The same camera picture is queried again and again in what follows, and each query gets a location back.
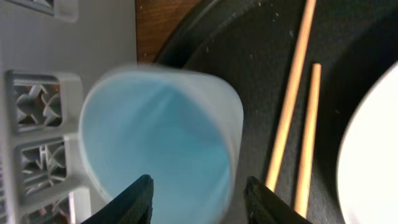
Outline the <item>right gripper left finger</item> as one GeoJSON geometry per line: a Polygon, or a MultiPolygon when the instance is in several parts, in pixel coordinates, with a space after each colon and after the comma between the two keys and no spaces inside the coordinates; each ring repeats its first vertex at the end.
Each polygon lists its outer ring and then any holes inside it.
{"type": "Polygon", "coordinates": [[[150,224],[153,196],[154,180],[144,174],[82,224],[150,224]]]}

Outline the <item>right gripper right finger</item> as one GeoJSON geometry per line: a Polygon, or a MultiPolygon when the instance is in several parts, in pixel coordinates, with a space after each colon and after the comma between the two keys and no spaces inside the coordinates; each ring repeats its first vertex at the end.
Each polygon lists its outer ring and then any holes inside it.
{"type": "Polygon", "coordinates": [[[244,200],[249,224],[312,224],[254,176],[247,178],[244,200]]]}

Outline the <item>light blue plastic cup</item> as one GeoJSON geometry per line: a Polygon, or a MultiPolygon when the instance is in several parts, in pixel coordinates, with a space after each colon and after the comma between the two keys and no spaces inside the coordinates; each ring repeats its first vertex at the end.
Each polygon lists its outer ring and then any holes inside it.
{"type": "Polygon", "coordinates": [[[152,223],[219,223],[233,197],[243,119],[239,95],[222,78],[119,67],[84,100],[80,152],[105,201],[147,174],[152,223]]]}

